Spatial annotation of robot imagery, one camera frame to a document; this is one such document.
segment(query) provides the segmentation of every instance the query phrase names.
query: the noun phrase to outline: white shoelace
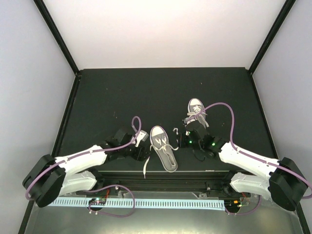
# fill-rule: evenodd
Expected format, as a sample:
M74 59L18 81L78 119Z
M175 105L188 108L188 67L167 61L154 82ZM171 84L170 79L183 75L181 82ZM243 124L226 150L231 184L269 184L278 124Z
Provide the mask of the white shoelace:
M200 111L197 111L197 110L196 110L196 112L191 111L191 112L187 113L187 115L188 115L189 117L192 117L192 116L197 115L199 112L200 112ZM205 122L206 127L209 127L209 124L207 123L207 121L205 120L205 118L204 118L204 116L203 116L202 114L207 115L206 113L201 113L200 115L198 115L197 117L195 117L195 119L199 120L199 118L201 118L201 119Z
M176 164L175 164L175 162L174 162L172 156L166 152L166 151L167 151L167 150L166 150L166 146L169 146L172 150L178 150L178 149L179 149L179 147L174 148L174 147L172 147L170 144L165 144L165 145L161 146L159 149L158 149L156 146L151 145L151 146L150 146L150 151L152 150L152 147L154 148L154 150L163 150L164 153L168 156L168 159L169 159L170 163L171 163L173 166L175 166ZM144 164L144 166L143 166L143 175L144 175L144 179L146 178L146 176L145 176L145 175L146 175L146 167L147 167L147 163L149 162L149 160L150 160L150 157L147 158L147 160L145 161L145 164Z
M169 146L172 150L178 150L178 149L179 149L179 147L174 148L174 147L172 147L170 144L165 144L165 145L161 146L160 148L157 148L155 145L151 145L151 146L150 146L150 150L152 150L152 147L154 148L155 151L156 151L156 150L158 150L158 151L159 151L159 150L163 150L163 152L165 153L165 155L168 156L168 159L169 159L171 165L175 166L175 165L176 165L176 164L175 164L175 161L174 161L174 159L172 158L172 156L171 156L169 153L167 153L166 146Z

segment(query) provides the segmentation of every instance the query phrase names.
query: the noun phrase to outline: black frame edge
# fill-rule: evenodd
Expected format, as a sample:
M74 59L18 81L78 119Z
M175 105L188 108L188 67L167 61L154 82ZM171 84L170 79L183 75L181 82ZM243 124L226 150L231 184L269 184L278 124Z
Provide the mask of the black frame edge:
M29 218L30 218L30 214L31 214L31 211L33 210L34 204L35 204L34 201L29 201L28 202L28 205L27 205L27 208L26 208L23 220L22 220L22 222L20 224L19 234L24 234L25 233L26 228L27 228L27 224L28 224L28 221L29 221Z
M69 98L68 98L68 101L67 101L67 104L66 104L66 108L65 108L64 115L63 115L63 119L62 119L62 122L60 124L60 128L58 130L58 135L57 135L57 138L55 140L55 144L54 144L54 147L53 147L53 150L52 150L52 154L51 155L53 157L57 157L59 155L60 147L61 147L62 142L63 142L66 126L67 126L67 123L68 123L68 119L69 119L70 113L71 113L72 108L73 108L73 104L74 104L74 100L75 100L75 97L76 97L76 94L77 94L77 90L78 90L78 87L79 87L80 79L81 79L81 75L76 75L75 76L73 87L72 87L72 90L70 91L70 95L69 95Z
M306 217L304 216L304 213L303 213L303 210L302 210L300 203L297 206L296 212L297 212L303 233L304 234L311 234L307 220L306 220Z
M57 138L56 138L53 150L52 150L52 156L54 156L54 157L56 157L59 154L59 150L60 150L60 147L62 145L65 129L66 129L68 119L70 116L70 112L72 110L74 100L75 100L75 97L77 94L77 90L79 87L80 78L81 78L81 75L76 75L72 89L71 89L71 92L70 92L70 95L69 95L69 98L68 98L68 101L67 101L67 104L66 104L65 112L64 112L61 124L60 124L58 135L57 135ZM24 218L23 218L22 223L21 223L20 228L19 228L19 234L25 233L26 228L27 228L27 223L29 221L30 214L31 214L31 211L33 209L34 204L35 204L34 201L28 202L28 205L27 205L27 208L26 208L26 211L24 214Z
M273 149L273 152L274 152L274 155L275 157L278 159L278 155L277 155L277 151L276 151L276 148L275 148L275 145L274 145L274 142L273 142L273 138L272 138L272 135L271 135L271 132L270 132L270 129L269 129L269 125L268 125L268 122L267 122L267 119L265 117L265 114L264 114L264 111L263 111L263 108L262 108L262 104L261 104L261 100L260 100L260 97L259 97L259 93L257 91L257 87L255 85L255 82L254 82L254 78L251 74L250 75L250 80L253 84L253 89L254 89L254 92L256 94L256 98L257 98L257 101L258 101L258 105L260 107L260 111L261 111L261 115L262 115L262 118L265 122L265 127L266 127L266 130L267 130L267 133L268 133L268 136L269 136L269 139L270 139L270 143L271 143L271 146L272 146L272 149ZM296 209L296 212L297 212L297 215L298 215L298 218L299 218L299 222L301 224L301 227L302 227L302 231L304 234L310 234L310 229L309 229L309 226L308 226L308 223L307 223L307 220L304 216L304 213L303 213L303 210L302 210L302 207L301 207L301 204L298 204L297 206L297 209Z
M255 82L254 82L254 78L253 78L253 76L251 74L249 74L249 76L250 76L251 83L253 85L254 93L255 93L257 101L258 101L258 105L260 107L260 111L261 111L261 115L262 115L262 118L263 118L263 121L264 121L264 124L265 124L265 128L267 130L267 134L268 134L269 139L270 139L270 143L271 143L271 147L273 149L274 156L275 156L276 159L279 159L277 151L276 151L276 148L275 148L275 145L274 145L274 142L273 142L273 138L272 138L272 135L271 135L271 132L270 132L270 129L269 129L267 118L265 117L264 110L262 108L261 100L260 100L260 97L259 97L259 93L257 91L257 87L256 87Z
M44 18L46 24L48 25L52 35L54 36L55 40L57 41L61 51L63 52L65 58L67 59L70 67L72 68L73 72L75 75L79 74L79 69L72 57L72 55L70 54L61 34L59 33L59 30L57 28L57 26L55 25L47 7L45 6L43 0L34 0L37 8L39 9L42 17Z
M296 2L296 0L286 0L282 9L280 10L280 12L277 15L277 18L275 19L268 35L266 36L264 42L262 43L256 57L253 60L253 63L251 64L250 68L249 68L249 74L252 75L255 70L257 69L259 63L261 62L264 54L267 52L271 42L273 41L275 35L277 34L279 28L281 27L281 25L283 24L286 16L288 15L288 13L290 12L291 8L293 7L294 3Z

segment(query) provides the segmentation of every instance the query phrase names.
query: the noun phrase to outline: cable clip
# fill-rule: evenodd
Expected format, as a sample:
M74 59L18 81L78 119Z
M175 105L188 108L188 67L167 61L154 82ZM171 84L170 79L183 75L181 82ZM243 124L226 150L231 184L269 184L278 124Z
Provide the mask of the cable clip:
M68 157L64 157L64 161L64 163L66 164L69 161Z
M239 147L236 148L236 152L239 154L239 152L240 152L240 148Z

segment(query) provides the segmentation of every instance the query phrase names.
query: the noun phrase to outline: white cable tray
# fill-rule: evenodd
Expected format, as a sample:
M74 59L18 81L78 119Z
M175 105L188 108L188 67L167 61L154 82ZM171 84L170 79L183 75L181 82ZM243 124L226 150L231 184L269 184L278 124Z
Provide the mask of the white cable tray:
M49 206L88 207L90 197L58 197ZM131 198L108 198L105 205L92 207L132 208ZM191 200L191 199L136 199L136 208L154 209L199 209L224 211L223 200Z

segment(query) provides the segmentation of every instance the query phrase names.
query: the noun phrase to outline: gray wall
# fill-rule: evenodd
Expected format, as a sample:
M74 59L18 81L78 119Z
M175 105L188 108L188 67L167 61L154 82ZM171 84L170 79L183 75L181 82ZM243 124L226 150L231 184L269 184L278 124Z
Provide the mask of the gray wall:
M297 1L254 74L280 158L312 181L312 1ZM301 202L312 230L312 200Z
M0 32L0 232L16 234L21 182L52 150L74 74L33 1L2 1Z

